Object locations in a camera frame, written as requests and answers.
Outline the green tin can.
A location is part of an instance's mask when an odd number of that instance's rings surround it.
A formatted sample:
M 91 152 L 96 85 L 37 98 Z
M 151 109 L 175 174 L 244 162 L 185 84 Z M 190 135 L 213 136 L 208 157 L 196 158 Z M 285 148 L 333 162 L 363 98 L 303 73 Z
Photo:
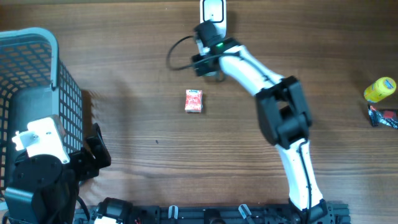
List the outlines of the green tin can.
M 205 74 L 206 77 L 215 77 L 215 78 L 219 77 L 219 75 L 220 75 L 220 74 L 219 74 L 219 72 L 217 72 L 217 71 L 208 72 L 208 73 Z

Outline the red white tissue pack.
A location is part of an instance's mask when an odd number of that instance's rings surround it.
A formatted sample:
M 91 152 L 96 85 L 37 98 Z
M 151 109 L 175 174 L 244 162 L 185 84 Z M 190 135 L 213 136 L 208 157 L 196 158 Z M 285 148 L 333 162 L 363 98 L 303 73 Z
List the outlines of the red white tissue pack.
M 202 99 L 202 90 L 186 90 L 185 111 L 187 113 L 201 113 L 203 108 Z

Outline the yellow bottle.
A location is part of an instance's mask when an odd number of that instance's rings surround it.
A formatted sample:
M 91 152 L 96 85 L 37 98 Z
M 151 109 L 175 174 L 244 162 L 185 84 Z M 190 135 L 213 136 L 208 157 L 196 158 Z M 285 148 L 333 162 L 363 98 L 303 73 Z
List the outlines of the yellow bottle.
M 397 84 L 392 78 L 382 77 L 365 89 L 364 98 L 370 103 L 378 103 L 392 95 L 396 88 Z

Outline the black red snack packet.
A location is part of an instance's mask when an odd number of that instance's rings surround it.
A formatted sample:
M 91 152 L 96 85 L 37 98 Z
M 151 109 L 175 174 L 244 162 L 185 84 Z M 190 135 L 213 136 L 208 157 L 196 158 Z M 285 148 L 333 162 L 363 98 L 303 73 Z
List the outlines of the black red snack packet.
M 368 105 L 368 115 L 372 127 L 384 124 L 397 129 L 397 110 L 377 110 L 372 105 Z

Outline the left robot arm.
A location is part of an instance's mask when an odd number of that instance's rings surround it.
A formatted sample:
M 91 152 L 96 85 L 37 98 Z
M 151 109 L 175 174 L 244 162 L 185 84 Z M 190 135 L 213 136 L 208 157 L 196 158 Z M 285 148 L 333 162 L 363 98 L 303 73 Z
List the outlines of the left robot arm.
M 72 223 L 80 200 L 79 183 L 98 176 L 100 169 L 111 165 L 97 123 L 85 141 L 89 148 L 70 153 L 68 164 L 47 154 L 20 160 L 5 191 L 8 211 L 1 222 Z

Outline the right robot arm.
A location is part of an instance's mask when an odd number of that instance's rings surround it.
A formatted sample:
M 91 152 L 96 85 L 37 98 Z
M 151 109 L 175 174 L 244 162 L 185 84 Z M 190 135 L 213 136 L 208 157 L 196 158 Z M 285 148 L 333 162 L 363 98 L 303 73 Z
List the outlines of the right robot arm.
M 221 71 L 255 99 L 259 128 L 279 152 L 289 184 L 289 202 L 307 223 L 327 214 L 310 157 L 309 110 L 301 82 L 268 69 L 236 39 L 224 38 L 211 21 L 194 28 L 199 54 L 192 62 L 197 75 Z

